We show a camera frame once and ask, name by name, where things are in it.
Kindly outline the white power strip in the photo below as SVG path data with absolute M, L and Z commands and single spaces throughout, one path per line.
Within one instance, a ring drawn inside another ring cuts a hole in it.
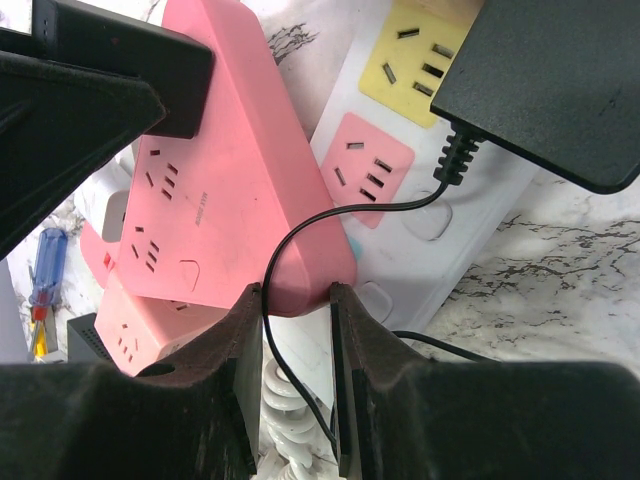
M 431 101 L 466 29 L 400 1 L 354 1 L 345 60 L 311 139 L 336 204 L 419 200 L 452 135 Z M 463 182 L 404 213 L 347 214 L 356 294 L 390 330 L 420 331 L 469 269 L 535 174 L 491 143 Z

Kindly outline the right black flat box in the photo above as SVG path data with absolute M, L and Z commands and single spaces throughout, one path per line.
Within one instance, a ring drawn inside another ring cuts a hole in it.
M 96 314 L 89 313 L 67 321 L 67 359 L 69 363 L 113 360 L 95 328 Z

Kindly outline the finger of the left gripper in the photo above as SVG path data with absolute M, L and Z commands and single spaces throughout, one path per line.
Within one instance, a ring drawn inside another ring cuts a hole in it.
M 46 60 L 2 30 L 1 254 L 165 115 L 146 82 Z

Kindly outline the pink cube socket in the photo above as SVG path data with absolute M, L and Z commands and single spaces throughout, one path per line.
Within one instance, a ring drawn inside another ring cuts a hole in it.
M 226 309 L 136 296 L 111 271 L 95 329 L 115 365 L 135 376 L 227 315 Z

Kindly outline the white plug adapter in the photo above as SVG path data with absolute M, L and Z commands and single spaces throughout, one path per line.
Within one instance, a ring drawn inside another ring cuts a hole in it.
M 121 240 L 131 176 L 115 161 L 92 173 L 76 190 L 74 205 L 107 243 Z

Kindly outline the pink triangular power strip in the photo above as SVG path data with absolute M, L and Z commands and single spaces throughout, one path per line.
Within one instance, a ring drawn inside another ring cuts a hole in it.
M 315 310 L 356 260 L 256 15 L 171 1 L 162 24 L 215 55 L 192 139 L 144 136 L 115 265 L 133 295 L 231 307 L 268 281 L 269 311 Z

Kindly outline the orange tan plug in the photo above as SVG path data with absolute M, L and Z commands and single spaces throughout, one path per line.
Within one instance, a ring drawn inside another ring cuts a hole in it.
M 484 0 L 406 0 L 404 4 L 424 9 L 447 21 L 470 25 L 477 17 Z

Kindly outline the small black charger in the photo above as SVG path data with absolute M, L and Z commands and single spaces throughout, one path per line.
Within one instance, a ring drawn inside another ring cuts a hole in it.
M 34 1 L 31 34 L 47 59 L 148 83 L 167 111 L 150 135 L 199 133 L 215 63 L 207 46 L 80 1 Z

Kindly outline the pink square plug adapter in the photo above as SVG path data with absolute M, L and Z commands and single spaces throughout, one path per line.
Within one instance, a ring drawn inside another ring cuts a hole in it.
M 104 241 L 90 223 L 86 221 L 80 235 L 79 244 L 84 261 L 95 280 L 102 288 L 105 288 L 110 272 L 118 259 L 120 242 Z

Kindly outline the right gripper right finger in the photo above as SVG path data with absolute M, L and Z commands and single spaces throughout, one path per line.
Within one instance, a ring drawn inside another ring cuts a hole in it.
M 346 479 L 635 479 L 639 382 L 603 362 L 435 362 L 330 289 Z

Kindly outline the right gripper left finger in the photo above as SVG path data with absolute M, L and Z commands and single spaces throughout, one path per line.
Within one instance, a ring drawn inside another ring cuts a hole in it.
M 5 479 L 247 479 L 257 471 L 261 289 L 128 376 L 107 362 L 1 369 Z

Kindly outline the large black adapter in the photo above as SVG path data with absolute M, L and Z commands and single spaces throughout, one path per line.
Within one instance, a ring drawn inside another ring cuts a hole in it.
M 431 110 L 593 193 L 639 175 L 639 4 L 487 1 Z

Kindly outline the yellow red screwdriver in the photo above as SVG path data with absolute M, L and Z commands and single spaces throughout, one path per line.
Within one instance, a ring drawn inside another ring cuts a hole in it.
M 31 308 L 32 332 L 29 345 L 29 355 L 32 361 L 44 357 L 49 353 L 46 322 L 50 313 L 50 307 L 34 306 Z

